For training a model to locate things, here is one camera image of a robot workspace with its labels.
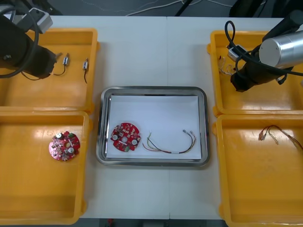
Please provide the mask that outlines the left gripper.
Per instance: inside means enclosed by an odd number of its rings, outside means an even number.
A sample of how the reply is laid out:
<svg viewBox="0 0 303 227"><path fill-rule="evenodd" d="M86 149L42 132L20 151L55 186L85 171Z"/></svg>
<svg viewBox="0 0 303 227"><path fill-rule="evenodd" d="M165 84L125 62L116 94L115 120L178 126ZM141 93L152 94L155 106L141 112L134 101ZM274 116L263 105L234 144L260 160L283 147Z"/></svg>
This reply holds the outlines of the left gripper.
<svg viewBox="0 0 303 227"><path fill-rule="evenodd" d="M57 62L56 54L47 48L38 46L37 50L28 65L28 74L40 79L50 76Z"/></svg>

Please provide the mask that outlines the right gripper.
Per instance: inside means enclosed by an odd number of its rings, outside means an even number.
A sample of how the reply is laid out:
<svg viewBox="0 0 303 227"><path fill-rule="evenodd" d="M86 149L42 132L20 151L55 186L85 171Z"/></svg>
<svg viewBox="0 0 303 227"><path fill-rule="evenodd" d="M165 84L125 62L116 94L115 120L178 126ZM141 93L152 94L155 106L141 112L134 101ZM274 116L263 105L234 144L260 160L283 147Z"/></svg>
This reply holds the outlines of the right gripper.
<svg viewBox="0 0 303 227"><path fill-rule="evenodd" d="M254 77L256 69L255 64L245 64L241 70L231 76L231 83L237 92L245 92L253 86L259 85Z"/></svg>

